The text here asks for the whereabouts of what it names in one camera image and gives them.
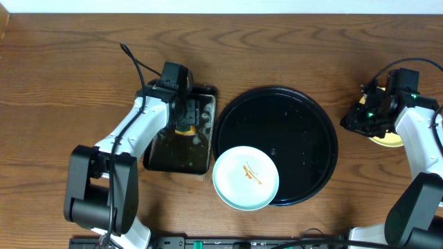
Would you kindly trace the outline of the orange green scrub sponge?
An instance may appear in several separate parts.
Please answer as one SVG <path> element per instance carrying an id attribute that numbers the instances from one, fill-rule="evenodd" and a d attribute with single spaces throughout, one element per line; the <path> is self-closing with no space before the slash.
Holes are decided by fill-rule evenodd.
<path id="1" fill-rule="evenodd" d="M 180 136 L 194 136 L 196 133 L 196 128 L 194 125 L 180 126 L 177 127 L 174 132 Z"/>

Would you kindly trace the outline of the yellow plate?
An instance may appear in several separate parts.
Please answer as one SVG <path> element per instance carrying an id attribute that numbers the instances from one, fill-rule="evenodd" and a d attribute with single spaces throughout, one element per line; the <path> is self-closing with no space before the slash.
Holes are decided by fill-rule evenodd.
<path id="1" fill-rule="evenodd" d="M 380 87 L 377 86 L 378 89 L 381 89 L 382 91 L 385 91 L 386 88 L 384 87 Z M 367 94 L 364 93 L 363 97 L 359 100 L 359 104 L 365 105 L 366 102 L 366 98 L 367 98 Z M 366 113 L 367 117 L 371 118 L 374 114 L 369 111 Z M 391 132 L 386 132 L 384 138 L 379 138 L 377 136 L 374 137 L 369 137 L 369 139 L 381 146 L 384 147 L 403 147 L 403 141 L 400 138 L 399 135 L 395 134 L 395 133 L 391 133 Z"/>

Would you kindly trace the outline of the light blue plate front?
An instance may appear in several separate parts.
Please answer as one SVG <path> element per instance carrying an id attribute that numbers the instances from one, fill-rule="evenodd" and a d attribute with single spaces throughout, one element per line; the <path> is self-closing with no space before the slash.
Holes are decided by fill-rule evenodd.
<path id="1" fill-rule="evenodd" d="M 242 211 L 269 205 L 278 192 L 280 177 L 263 151 L 239 146 L 223 152 L 213 167 L 213 185 L 220 199 Z"/>

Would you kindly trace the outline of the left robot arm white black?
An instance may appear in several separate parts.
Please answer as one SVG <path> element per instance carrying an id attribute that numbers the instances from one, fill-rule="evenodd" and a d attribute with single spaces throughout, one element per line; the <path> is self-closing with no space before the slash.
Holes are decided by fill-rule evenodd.
<path id="1" fill-rule="evenodd" d="M 100 234 L 97 248 L 148 247 L 150 229 L 136 216 L 138 162 L 160 130 L 198 120 L 197 105 L 187 99 L 192 87 L 190 80 L 152 80 L 106 138 L 72 151 L 64 218 Z"/>

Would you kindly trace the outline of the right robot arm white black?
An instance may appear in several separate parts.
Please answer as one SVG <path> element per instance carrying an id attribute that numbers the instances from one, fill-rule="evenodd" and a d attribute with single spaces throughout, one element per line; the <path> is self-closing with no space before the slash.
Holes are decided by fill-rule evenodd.
<path id="1" fill-rule="evenodd" d="M 436 100 L 412 87 L 365 87 L 342 119 L 349 131 L 366 137 L 396 133 L 403 142 L 412 182 L 381 225 L 350 231 L 351 248 L 441 248 L 442 117 Z"/>

